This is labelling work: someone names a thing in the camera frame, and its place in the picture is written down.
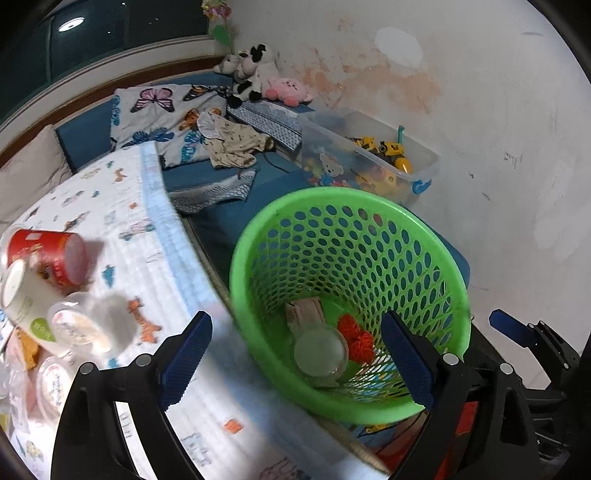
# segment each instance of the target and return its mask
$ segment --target cable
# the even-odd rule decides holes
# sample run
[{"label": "cable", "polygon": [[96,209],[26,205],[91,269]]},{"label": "cable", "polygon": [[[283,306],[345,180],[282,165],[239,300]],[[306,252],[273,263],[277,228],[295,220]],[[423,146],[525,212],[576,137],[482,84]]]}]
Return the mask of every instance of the cable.
[{"label": "cable", "polygon": [[279,165],[275,165],[274,163],[271,163],[271,160],[269,160],[269,159],[267,158],[267,154],[266,154],[265,152],[263,152],[263,153],[262,153],[262,156],[263,156],[263,157],[265,157],[265,160],[267,161],[267,163],[268,163],[268,164],[269,164],[271,167],[275,167],[275,168],[277,168],[278,170],[282,170],[282,171],[284,171],[285,173],[290,173],[288,170],[284,169],[283,167],[280,167]]}]

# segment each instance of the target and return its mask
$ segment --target white pillow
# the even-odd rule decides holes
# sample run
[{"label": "white pillow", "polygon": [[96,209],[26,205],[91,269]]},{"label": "white pillow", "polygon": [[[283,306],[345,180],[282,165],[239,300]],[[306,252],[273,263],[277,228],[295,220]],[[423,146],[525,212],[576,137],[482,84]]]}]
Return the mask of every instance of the white pillow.
[{"label": "white pillow", "polygon": [[47,125],[0,168],[0,233],[71,176],[56,131]]}]

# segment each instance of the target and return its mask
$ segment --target window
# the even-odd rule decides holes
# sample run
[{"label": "window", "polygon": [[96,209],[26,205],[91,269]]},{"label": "window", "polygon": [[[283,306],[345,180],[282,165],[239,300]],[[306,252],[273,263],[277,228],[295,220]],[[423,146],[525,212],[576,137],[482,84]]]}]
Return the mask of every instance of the window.
[{"label": "window", "polygon": [[0,122],[56,80],[101,58],[207,34],[207,18],[195,0],[64,0],[62,5],[2,59]]}]

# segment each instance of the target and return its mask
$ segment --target yogurt cup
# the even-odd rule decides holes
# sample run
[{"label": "yogurt cup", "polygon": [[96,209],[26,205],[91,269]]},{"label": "yogurt cup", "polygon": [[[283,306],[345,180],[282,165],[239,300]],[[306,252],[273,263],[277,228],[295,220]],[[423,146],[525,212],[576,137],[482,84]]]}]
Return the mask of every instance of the yogurt cup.
[{"label": "yogurt cup", "polygon": [[78,286],[85,280],[86,245],[76,233],[12,225],[0,238],[0,267],[6,271],[19,258],[27,259],[30,268],[60,287]]}]

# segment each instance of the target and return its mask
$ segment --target wall stain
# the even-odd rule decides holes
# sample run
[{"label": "wall stain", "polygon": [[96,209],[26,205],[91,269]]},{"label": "wall stain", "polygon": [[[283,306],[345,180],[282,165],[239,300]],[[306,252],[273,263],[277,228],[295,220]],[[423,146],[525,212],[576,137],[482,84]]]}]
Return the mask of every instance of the wall stain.
[{"label": "wall stain", "polygon": [[355,100],[364,106],[366,113],[374,113],[382,107],[376,98],[377,93],[382,92],[389,102],[414,112],[431,113],[433,103],[441,95],[441,88],[435,80],[425,72],[398,72],[397,66],[375,48],[369,53],[355,53],[359,50],[359,47],[339,48],[339,71],[336,57],[327,60],[317,48],[311,48],[314,56],[311,64],[303,69],[294,67],[294,70],[302,82],[314,89],[331,108]]}]

